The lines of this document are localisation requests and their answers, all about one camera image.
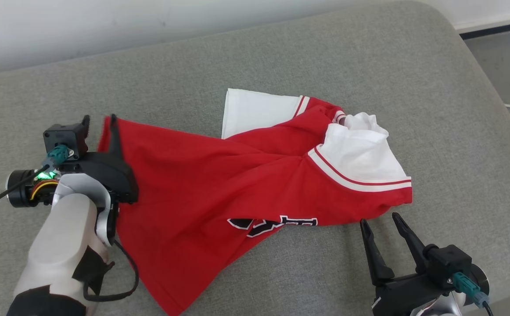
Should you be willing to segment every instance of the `red stripe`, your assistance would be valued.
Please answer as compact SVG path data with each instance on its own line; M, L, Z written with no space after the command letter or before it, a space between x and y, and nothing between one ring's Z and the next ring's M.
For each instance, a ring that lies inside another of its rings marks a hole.
M300 99L300 103L298 104L298 108L296 109L296 113L294 113L294 116L298 115L298 111L300 110L300 108L302 106L302 102L304 102L304 98L305 98L305 96L302 96L302 98Z
M331 170L333 170L336 174L338 174L341 178L347 180L348 182L360 184L361 186L387 186L389 184L400 184L400 183L405 183L405 182L411 182L411 180L401 180L401 181L396 181L396 182L385 182L385 183L365 183L365 182L358 182L355 180L351 180L351 179L345 177L343 174L341 174L341 172L338 172L337 169L335 169L333 166L331 166L331 164L325 158L323 158L323 156L321 156L320 152L317 150L317 147L315 148L315 151L316 151L317 156L319 156L319 158L321 158L321 160L323 160L323 162L325 162L325 164L327 164L327 166L329 166L329 168L331 168Z

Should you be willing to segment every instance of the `green light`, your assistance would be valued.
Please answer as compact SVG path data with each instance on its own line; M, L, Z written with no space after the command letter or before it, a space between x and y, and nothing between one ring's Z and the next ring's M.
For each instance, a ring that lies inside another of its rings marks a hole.
M46 179L54 179L55 176L56 176L55 172L49 172L48 174L41 172L40 174L38 174L38 176L36 176L36 178L39 180L46 180Z

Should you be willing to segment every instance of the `yellow wire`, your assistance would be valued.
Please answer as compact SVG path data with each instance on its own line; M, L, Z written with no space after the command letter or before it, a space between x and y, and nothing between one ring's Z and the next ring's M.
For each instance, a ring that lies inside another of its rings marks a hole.
M35 192L33 192L32 195L31 195L31 201L35 198L36 194L39 192L39 190L42 187L49 186L51 184L54 184L55 186L57 186L58 182L44 182L44 183L40 184L39 186L37 186L36 189L35 189Z

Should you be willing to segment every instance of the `red jersey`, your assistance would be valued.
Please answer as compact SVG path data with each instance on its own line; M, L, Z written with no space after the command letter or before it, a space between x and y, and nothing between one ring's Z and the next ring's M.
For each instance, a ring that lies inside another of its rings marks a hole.
M225 140L118 120L140 198L120 206L117 232L167 314L284 225L347 224L411 202L387 132L359 115L304 97L291 120Z

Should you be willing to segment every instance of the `teal connector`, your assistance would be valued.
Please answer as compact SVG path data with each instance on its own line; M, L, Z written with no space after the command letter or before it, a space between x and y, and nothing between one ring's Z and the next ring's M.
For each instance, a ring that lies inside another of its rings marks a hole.
M481 288L462 272L455 273L452 282L458 292L465 293L479 308L484 308L484 302L489 304L489 296L482 292Z
M48 152L42 166L48 165L46 172L51 172L70 157L70 150L66 145L58 145Z

